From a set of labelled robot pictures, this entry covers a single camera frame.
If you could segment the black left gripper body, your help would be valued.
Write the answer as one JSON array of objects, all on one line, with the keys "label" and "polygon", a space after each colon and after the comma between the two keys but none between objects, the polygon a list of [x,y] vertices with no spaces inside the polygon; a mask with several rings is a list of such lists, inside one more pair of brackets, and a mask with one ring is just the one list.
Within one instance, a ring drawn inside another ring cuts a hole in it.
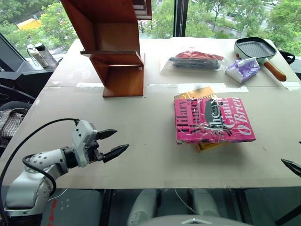
[{"label": "black left gripper body", "polygon": [[86,144],[86,152],[88,157],[88,164],[91,164],[95,161],[103,160],[103,153],[98,151],[99,144],[97,142],[98,137],[96,136],[93,140]]}]

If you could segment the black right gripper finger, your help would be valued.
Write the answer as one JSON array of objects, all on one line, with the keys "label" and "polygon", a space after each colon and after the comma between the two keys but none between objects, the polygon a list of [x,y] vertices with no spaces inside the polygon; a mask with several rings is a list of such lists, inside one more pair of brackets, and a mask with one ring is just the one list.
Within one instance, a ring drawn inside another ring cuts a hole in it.
[{"label": "black right gripper finger", "polygon": [[301,166],[298,163],[295,163],[293,161],[290,160],[286,160],[286,159],[281,159],[281,162],[288,168],[290,169],[294,174],[296,174],[297,176],[301,177]]}]

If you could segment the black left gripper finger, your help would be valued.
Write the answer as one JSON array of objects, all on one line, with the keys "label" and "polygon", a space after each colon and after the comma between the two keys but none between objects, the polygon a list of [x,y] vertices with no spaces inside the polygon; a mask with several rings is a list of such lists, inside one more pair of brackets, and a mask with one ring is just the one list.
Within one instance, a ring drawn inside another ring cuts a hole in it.
[{"label": "black left gripper finger", "polygon": [[102,161],[104,163],[107,163],[116,157],[120,156],[126,149],[129,147],[129,144],[119,145],[113,149],[111,149],[109,152],[103,154]]},{"label": "black left gripper finger", "polygon": [[106,129],[106,130],[99,131],[96,134],[96,140],[106,139],[106,138],[112,136],[113,134],[115,134],[116,132],[117,132],[117,130],[115,130],[115,129]]}]

